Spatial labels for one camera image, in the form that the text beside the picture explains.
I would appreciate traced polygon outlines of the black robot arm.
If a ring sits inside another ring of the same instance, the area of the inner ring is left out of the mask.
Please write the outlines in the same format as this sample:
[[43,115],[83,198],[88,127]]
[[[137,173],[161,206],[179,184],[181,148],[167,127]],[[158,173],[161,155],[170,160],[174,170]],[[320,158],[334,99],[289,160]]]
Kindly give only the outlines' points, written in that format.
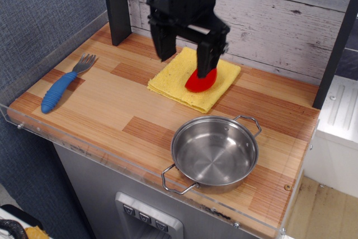
[[197,44],[199,78],[216,68],[230,28],[214,13],[215,4],[216,0],[147,0],[150,31],[162,61],[174,55],[179,36]]

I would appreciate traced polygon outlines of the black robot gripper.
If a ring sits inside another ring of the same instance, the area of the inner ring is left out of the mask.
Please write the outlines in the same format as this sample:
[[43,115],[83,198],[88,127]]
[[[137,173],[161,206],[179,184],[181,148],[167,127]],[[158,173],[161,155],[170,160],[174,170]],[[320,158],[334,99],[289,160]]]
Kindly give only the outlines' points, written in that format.
[[176,52],[176,37],[197,43],[197,76],[205,78],[228,50],[230,28],[214,13],[216,0],[147,0],[149,24],[162,62]]

